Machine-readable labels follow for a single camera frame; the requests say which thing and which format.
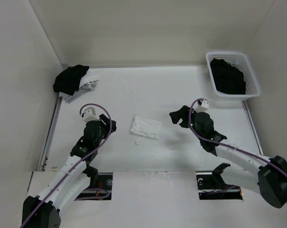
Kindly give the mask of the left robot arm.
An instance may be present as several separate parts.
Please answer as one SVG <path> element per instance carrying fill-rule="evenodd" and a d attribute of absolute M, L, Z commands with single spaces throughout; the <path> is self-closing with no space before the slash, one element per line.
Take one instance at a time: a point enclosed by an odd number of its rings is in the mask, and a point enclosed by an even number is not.
<path fill-rule="evenodd" d="M 116 122 L 101 114 L 87 117 L 82 137 L 54 179 L 36 196 L 28 196 L 22 209 L 22 228 L 58 228 L 67 207 L 85 189 L 98 184 L 98 170 L 90 164 L 98 149 L 115 132 Z"/>

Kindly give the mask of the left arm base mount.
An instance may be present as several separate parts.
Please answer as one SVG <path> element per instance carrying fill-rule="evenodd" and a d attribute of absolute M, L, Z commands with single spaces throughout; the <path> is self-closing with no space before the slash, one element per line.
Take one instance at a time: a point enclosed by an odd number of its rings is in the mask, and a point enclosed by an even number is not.
<path fill-rule="evenodd" d="M 113 173 L 98 173 L 97 180 L 83 190 L 76 200 L 111 200 Z"/>

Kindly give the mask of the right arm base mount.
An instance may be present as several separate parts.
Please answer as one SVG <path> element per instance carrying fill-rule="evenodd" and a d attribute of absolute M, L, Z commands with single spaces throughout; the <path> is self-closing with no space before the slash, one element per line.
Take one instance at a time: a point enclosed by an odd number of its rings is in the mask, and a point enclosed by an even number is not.
<path fill-rule="evenodd" d="M 241 188 L 224 183 L 210 171 L 196 173 L 200 200 L 243 200 Z"/>

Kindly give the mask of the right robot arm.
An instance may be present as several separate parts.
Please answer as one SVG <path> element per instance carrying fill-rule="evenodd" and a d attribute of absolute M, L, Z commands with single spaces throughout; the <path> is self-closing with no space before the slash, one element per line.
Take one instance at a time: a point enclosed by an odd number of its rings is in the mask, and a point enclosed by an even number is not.
<path fill-rule="evenodd" d="M 184 105 L 169 116 L 173 124 L 189 128 L 208 153 L 227 160 L 212 170 L 212 184 L 223 190 L 227 185 L 239 186 L 259 194 L 269 205 L 279 209 L 287 203 L 287 161 L 253 154 L 227 143 L 227 136 L 217 132 L 206 112 L 206 100 Z"/>

